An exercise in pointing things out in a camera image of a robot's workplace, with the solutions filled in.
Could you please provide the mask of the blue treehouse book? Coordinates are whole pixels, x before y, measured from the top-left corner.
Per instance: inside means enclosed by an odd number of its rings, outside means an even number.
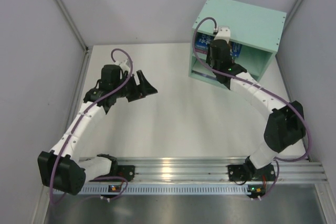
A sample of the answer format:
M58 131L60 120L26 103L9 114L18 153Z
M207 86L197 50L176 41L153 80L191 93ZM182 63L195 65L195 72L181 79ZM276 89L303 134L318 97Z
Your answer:
M197 33L196 34L196 41L195 41L195 50L197 52L207 54L208 52L208 45L214 39L214 36ZM229 42L230 45L230 55L234 58L238 58L242 49L242 44L236 42Z

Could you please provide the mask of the pale green booklet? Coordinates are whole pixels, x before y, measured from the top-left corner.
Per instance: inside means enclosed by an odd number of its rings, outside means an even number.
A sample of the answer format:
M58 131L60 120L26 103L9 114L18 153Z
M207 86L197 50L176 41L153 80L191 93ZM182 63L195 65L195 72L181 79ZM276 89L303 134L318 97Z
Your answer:
M203 77L213 77L211 71L205 68L197 59L196 57L192 57L191 63L191 73L198 74Z

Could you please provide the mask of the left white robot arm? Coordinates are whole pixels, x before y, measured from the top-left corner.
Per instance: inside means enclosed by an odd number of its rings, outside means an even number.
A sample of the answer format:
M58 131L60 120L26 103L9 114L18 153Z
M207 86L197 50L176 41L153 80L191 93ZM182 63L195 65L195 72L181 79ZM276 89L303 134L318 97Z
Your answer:
M133 102L158 92L141 70L135 74L130 70L124 64L103 66L100 79L85 94L79 112L63 137L50 151L42 151L37 158L44 186L77 195L89 181L115 180L120 174L115 157L98 154L82 161L81 152L93 141L94 129L117 99Z

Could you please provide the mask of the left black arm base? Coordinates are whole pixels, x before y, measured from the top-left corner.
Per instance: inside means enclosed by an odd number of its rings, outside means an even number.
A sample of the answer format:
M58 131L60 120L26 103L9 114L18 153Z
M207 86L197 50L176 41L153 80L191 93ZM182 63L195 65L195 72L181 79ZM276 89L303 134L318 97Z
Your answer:
M120 182L123 180L111 177L122 177L130 182L135 176L134 165L117 165L111 168L110 172L106 175L101 175L90 182Z

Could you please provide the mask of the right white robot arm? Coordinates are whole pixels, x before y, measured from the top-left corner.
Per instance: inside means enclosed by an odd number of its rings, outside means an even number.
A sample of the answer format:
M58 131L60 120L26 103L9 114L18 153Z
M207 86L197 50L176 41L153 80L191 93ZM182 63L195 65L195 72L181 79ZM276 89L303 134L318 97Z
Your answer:
M243 97L267 120L264 141L246 158L245 163L250 169L264 168L279 153L306 135L301 121L302 105L297 101L287 104L263 91L244 67L233 62L225 40L210 42L206 63L219 83Z

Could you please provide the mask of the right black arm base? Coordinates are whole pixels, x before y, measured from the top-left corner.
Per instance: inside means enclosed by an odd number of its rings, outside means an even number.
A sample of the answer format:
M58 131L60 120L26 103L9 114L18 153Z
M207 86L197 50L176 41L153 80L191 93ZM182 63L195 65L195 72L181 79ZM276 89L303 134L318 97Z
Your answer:
M231 164L227 166L230 182L238 184L246 182L273 182L276 178L276 171L271 163L262 168L256 168L248 156L242 164Z

